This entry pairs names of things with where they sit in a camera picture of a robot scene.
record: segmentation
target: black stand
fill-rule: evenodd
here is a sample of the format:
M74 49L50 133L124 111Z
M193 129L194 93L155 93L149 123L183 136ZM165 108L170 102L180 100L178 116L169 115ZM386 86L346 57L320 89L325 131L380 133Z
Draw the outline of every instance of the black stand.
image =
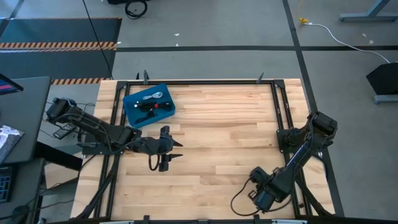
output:
M80 170L81 164L83 163L83 159L69 155L65 152L59 151L58 149L54 149L53 147L41 142L36 143L34 157L43 158L48 162L52 162L76 171Z

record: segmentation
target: orange and black striped tape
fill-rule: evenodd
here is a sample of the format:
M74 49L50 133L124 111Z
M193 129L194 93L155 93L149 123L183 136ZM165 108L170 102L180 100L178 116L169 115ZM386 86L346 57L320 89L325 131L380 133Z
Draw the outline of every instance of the orange and black striped tape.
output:
M103 47L103 50L116 50L114 47ZM0 53L24 53L24 52L71 52L71 51L84 51L84 50L101 50L99 47L90 47L84 49L42 49L42 50L1 50Z
M98 84L102 80L110 78L61 78L52 80L51 85Z
M106 42L3 42L0 43L1 49L88 49L99 50L100 46L104 50L116 50L116 43Z

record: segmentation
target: wooden table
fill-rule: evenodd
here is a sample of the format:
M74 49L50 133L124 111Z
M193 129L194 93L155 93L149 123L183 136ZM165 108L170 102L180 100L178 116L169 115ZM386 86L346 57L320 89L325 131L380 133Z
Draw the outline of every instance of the wooden table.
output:
M300 79L286 79L294 126L302 127L308 107ZM102 81L94 115L109 122L117 81ZM130 94L148 86L132 86ZM170 126L173 138L184 147L173 153L167 172L152 172L148 156L126 152L121 156L114 195L112 220L196 220L242 219L229 203L248 179L250 171L261 166L271 173L285 162L279 152L275 131L277 120L271 86L265 85L169 85L176 105L171 118L142 129L143 136L159 137L160 128ZM279 103L282 104L278 91ZM121 117L120 97L116 124ZM287 127L284 111L282 117ZM98 189L103 156L96 156L80 174L71 217L77 216ZM304 167L305 180L314 196L329 212L334 213L323 164L310 159ZM240 213L255 210L248 192L249 183L236 198L234 208ZM105 214L108 193L105 192L101 214ZM261 218L293 218L292 204L282 210L261 214Z

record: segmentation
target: gray floor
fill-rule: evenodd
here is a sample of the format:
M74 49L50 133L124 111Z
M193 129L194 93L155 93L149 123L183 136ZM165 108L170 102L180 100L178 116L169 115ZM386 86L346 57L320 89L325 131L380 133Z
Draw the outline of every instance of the gray floor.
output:
M110 6L86 0L93 17L121 16L119 47L168 47L201 45L293 45L280 0L152 0L148 13L129 20L123 5ZM16 0L7 0L13 8ZM341 23L339 13L366 11L374 0L306 0L300 15L328 26L334 35L352 45L398 45L398 22ZM297 18L299 0L289 0ZM0 1L0 17L7 6ZM398 1L385 8L398 12ZM86 17L81 1L25 0L17 17ZM338 45L320 27L300 26L301 46ZM380 52L398 61L397 51ZM384 63L361 52L304 52L318 109L339 122L335 144L330 147L333 168L347 217L398 220L398 104L373 104L373 89L365 76ZM153 78L301 78L295 52L123 52L113 68L116 79L135 78L146 69ZM95 102L98 85L53 86L49 100L67 96L79 103ZM43 124L51 133L54 128ZM74 144L76 139L56 141L45 134L39 139L52 146ZM74 187L59 190L45 203L73 198ZM64 220L71 205L42 212L51 221Z

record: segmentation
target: blue plastic bin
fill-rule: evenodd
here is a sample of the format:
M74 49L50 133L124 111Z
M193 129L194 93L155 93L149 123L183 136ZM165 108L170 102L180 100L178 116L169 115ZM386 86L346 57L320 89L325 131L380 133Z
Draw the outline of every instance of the blue plastic bin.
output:
M151 98L148 100L142 100L142 98L144 96L152 95L154 93L157 93L158 91L161 91L163 93L163 96L161 98L159 98L159 99ZM137 101L139 101L139 102L156 101L156 103L163 103L166 101L170 101L170 102L172 102L172 110L166 111L166 110L163 110L162 108L155 109L155 113L157 114L156 117L149 118L146 121L136 124L135 122L138 118L143 118L147 114L147 112L143 112L139 108L134 107L134 105L137 104ZM174 105L172 97L170 96L169 90L167 89L166 84L160 84L157 86L153 86L149 89L142 90L138 93L124 97L123 98L123 106L124 106L124 110L126 111L126 115L129 118L129 123L134 128L141 128L145 125L152 124L156 121L160 121L164 118L173 116L175 114L175 105Z

